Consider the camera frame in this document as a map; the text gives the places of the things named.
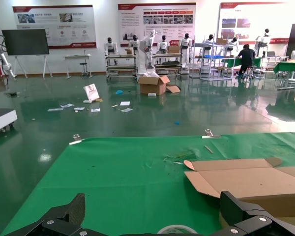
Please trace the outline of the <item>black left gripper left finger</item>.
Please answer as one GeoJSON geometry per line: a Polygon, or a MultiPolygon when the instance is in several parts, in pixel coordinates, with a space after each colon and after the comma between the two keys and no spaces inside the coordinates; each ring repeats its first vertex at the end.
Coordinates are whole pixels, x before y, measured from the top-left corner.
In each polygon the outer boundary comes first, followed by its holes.
{"type": "Polygon", "coordinates": [[[66,205],[50,208],[39,220],[9,233],[9,236],[94,236],[82,227],[86,215],[85,194],[79,193],[66,205]]]}

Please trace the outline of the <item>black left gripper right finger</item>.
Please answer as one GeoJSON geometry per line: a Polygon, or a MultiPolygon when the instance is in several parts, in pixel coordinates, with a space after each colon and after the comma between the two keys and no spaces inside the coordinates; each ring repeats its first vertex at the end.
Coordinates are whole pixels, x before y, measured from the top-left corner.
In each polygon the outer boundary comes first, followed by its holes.
{"type": "Polygon", "coordinates": [[[220,194],[220,216],[228,227],[213,236],[295,236],[295,225],[275,218],[258,204],[237,199],[229,191],[220,194]]]}

